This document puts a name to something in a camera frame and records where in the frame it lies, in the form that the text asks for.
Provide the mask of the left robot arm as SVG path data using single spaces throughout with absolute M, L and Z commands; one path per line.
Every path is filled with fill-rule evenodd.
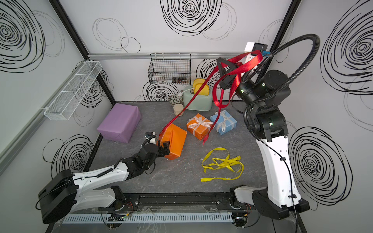
M 121 209 L 125 197 L 115 183 L 142 175 L 156 158 L 170 154 L 170 142 L 151 143 L 146 140 L 140 151 L 131 157 L 120 158 L 114 165 L 89 172 L 58 173 L 39 193 L 36 207 L 42 222 L 50 224 L 69 213 L 95 207 Z

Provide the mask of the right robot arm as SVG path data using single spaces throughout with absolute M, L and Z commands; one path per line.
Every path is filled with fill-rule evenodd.
M 305 40 L 312 42 L 311 50 L 292 75 L 270 70 L 256 81 L 252 80 L 280 51 Z M 262 216 L 281 220 L 287 218 L 290 212 L 301 213 L 309 209 L 309 203 L 301 197 L 290 170 L 288 127 L 279 105 L 290 95 L 289 85 L 309 66 L 319 47 L 320 38 L 315 34 L 306 34 L 287 42 L 267 56 L 257 50 L 254 57 L 245 64 L 240 63 L 243 54 L 217 60 L 215 70 L 220 74 L 220 79 L 215 87 L 229 89 L 231 94 L 236 94 L 245 102 L 244 124 L 260 148 L 268 183 L 266 188 L 235 188 L 235 200 L 253 205 Z

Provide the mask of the yellow ribbon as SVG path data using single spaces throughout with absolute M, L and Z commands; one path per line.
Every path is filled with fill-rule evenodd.
M 227 153 L 224 159 L 222 158 L 212 158 L 212 154 L 216 151 L 225 151 Z M 230 157 L 230 152 L 222 147 L 214 148 L 209 151 L 206 156 L 203 158 L 201 166 L 204 169 L 204 173 L 207 173 L 207 170 L 221 170 L 228 169 L 233 173 L 238 175 L 235 178 L 224 178 L 224 177 L 213 177 L 213 178 L 201 178 L 201 182 L 210 182 L 213 180 L 222 180 L 222 181 L 233 181 L 241 177 L 244 172 L 244 164 L 241 162 L 241 156 L 235 158 Z

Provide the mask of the purple gift box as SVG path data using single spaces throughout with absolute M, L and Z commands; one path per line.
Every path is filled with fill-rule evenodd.
M 129 143 L 140 120 L 137 106 L 117 103 L 97 130 L 107 140 Z

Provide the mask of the orange box red ribbon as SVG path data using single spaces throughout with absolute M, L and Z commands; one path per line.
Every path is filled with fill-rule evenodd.
M 165 155 L 167 159 L 174 160 L 181 156 L 186 137 L 187 131 L 174 124 L 171 124 L 165 132 L 160 134 L 161 145 L 167 141 L 170 142 L 170 153 Z

